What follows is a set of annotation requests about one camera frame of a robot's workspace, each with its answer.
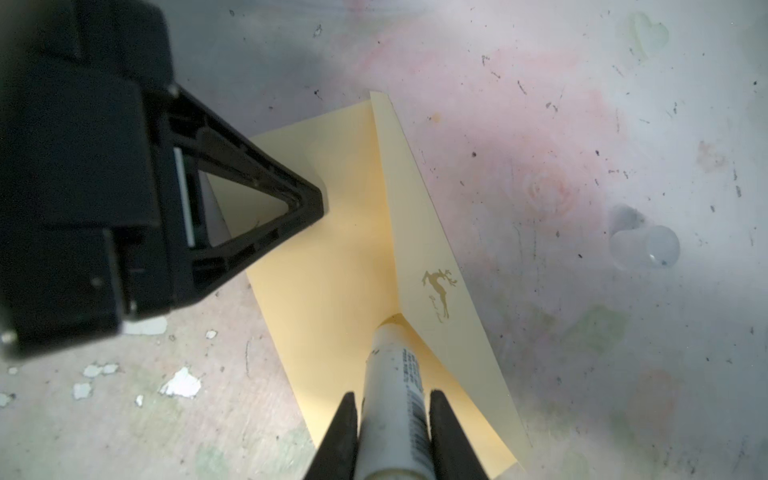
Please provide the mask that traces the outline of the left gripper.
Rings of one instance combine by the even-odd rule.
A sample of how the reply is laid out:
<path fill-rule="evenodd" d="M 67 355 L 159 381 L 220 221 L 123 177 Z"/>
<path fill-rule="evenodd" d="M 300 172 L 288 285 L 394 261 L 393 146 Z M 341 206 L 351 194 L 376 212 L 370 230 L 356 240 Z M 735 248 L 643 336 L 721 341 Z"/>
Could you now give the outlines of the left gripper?
<path fill-rule="evenodd" d="M 190 247 L 181 165 L 287 211 Z M 324 215 L 321 190 L 174 79 L 145 1 L 1 5 L 1 352 L 111 337 L 194 304 Z"/>

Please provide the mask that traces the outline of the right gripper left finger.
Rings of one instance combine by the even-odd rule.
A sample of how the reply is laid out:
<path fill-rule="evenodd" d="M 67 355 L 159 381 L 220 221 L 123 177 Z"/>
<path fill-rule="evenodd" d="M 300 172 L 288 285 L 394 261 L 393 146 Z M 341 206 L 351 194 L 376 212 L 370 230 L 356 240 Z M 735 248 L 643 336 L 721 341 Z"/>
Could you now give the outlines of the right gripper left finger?
<path fill-rule="evenodd" d="M 358 412 L 353 392 L 342 397 L 305 480 L 351 480 L 358 450 Z"/>

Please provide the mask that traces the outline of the translucent glue stick cap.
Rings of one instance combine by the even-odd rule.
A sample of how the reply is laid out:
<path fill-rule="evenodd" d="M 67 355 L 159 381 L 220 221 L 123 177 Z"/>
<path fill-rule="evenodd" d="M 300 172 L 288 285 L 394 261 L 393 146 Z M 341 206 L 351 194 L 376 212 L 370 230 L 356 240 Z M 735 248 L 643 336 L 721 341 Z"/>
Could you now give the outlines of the translucent glue stick cap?
<path fill-rule="evenodd" d="M 681 252 L 676 233 L 658 225 L 618 231 L 609 247 L 614 262 L 625 270 L 670 268 Z"/>

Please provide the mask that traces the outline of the white glue stick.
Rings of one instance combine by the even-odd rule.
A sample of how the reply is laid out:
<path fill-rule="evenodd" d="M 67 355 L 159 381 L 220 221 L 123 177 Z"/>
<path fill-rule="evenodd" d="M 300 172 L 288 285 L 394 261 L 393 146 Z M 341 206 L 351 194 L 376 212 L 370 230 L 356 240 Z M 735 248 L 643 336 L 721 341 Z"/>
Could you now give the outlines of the white glue stick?
<path fill-rule="evenodd" d="M 400 314 L 374 332 L 366 360 L 355 479 L 433 479 L 420 365 Z"/>

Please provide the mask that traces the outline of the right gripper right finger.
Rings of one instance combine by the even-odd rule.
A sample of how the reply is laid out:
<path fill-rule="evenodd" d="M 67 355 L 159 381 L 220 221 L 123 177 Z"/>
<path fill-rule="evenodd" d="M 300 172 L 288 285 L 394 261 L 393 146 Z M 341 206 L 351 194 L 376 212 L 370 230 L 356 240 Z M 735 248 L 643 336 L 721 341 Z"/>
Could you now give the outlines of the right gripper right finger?
<path fill-rule="evenodd" d="M 432 458 L 438 480 L 488 480 L 450 402 L 441 390 L 430 392 Z"/>

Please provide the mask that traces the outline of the yellow envelope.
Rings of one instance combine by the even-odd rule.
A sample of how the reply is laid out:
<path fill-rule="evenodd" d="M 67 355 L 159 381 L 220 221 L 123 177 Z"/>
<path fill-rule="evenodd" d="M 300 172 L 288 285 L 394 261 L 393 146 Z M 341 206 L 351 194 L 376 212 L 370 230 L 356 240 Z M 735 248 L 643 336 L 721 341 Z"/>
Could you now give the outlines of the yellow envelope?
<path fill-rule="evenodd" d="M 402 315 L 426 390 L 445 392 L 490 477 L 531 444 L 389 97 L 255 139 L 323 188 L 323 218 L 247 276 L 314 443 L 363 393 L 375 330 Z"/>

